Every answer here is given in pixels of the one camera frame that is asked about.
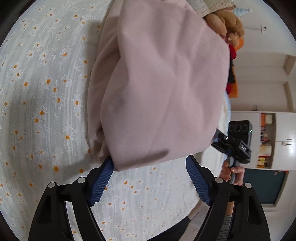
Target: pink fabric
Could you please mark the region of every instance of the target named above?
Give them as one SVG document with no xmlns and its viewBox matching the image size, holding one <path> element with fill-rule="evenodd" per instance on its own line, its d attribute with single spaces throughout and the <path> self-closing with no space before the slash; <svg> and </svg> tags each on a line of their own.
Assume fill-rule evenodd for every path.
<svg viewBox="0 0 296 241">
<path fill-rule="evenodd" d="M 88 91 L 89 141 L 125 170 L 204 151 L 229 49 L 185 0 L 115 0 Z"/>
</svg>

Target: white circular cap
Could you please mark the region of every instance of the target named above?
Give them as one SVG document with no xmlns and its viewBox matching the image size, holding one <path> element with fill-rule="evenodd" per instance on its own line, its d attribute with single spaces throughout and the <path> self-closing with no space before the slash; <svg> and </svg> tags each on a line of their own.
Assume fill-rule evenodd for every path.
<svg viewBox="0 0 296 241">
<path fill-rule="evenodd" d="M 216 177 L 216 178 L 215 178 L 215 182 L 217 182 L 217 183 L 222 183 L 222 182 L 223 182 L 223 179 L 220 178 L 220 177 Z"/>
<path fill-rule="evenodd" d="M 77 182 L 84 183 L 85 182 L 85 177 L 78 178 Z"/>
<path fill-rule="evenodd" d="M 49 188 L 53 188 L 54 186 L 55 186 L 55 183 L 54 182 L 51 182 L 51 183 L 48 184 L 48 187 Z"/>
<path fill-rule="evenodd" d="M 245 183 L 244 185 L 245 185 L 246 188 L 251 188 L 252 187 L 251 183 Z"/>
</svg>

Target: bed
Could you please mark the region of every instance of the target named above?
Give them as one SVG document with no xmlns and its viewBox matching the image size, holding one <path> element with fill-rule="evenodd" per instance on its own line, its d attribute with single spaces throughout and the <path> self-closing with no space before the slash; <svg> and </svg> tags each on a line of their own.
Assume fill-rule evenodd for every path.
<svg viewBox="0 0 296 241">
<path fill-rule="evenodd" d="M 0 211 L 27 240 L 46 185 L 71 183 L 99 163 L 88 145 L 86 99 L 110 0 L 36 0 L 0 47 Z M 218 128 L 230 119 L 227 95 Z M 200 163 L 218 175 L 224 156 L 209 147 Z M 199 201 L 185 158 L 115 172 L 92 211 L 106 240 L 148 240 Z M 70 204 L 75 240 L 81 240 Z"/>
</svg>

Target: blue gripper pad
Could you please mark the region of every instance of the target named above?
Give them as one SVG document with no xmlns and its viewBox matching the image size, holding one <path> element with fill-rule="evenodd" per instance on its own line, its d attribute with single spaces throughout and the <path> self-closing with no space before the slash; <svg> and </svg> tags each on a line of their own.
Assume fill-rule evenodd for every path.
<svg viewBox="0 0 296 241">
<path fill-rule="evenodd" d="M 109 157 L 105 161 L 107 162 L 107 165 L 104 167 L 97 180 L 91 186 L 91 198 L 88 200 L 88 203 L 91 207 L 96 202 L 100 201 L 104 189 L 107 186 L 109 179 L 114 171 L 112 158 Z"/>
<path fill-rule="evenodd" d="M 207 205 L 210 203 L 209 187 L 204 178 L 202 177 L 197 166 L 194 164 L 194 160 L 190 156 L 186 158 L 186 170 L 193 182 L 193 185 L 200 197 L 200 199 Z"/>
</svg>

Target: cabinet door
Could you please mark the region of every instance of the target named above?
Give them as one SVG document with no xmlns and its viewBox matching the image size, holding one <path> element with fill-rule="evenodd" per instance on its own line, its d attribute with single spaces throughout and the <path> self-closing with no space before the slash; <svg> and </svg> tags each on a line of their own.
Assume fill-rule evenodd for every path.
<svg viewBox="0 0 296 241">
<path fill-rule="evenodd" d="M 276 142 L 272 169 L 296 170 L 296 142 Z"/>
<path fill-rule="evenodd" d="M 258 152 L 260 146 L 260 134 L 261 134 L 261 113 L 259 112 L 232 112 L 232 121 L 245 121 L 248 120 L 252 126 L 252 140 L 250 149 L 252 151 L 251 160 L 248 164 L 241 164 L 241 166 L 248 168 L 256 168 L 258 161 Z"/>
<path fill-rule="evenodd" d="M 276 113 L 276 141 L 296 142 L 296 113 Z"/>
</svg>

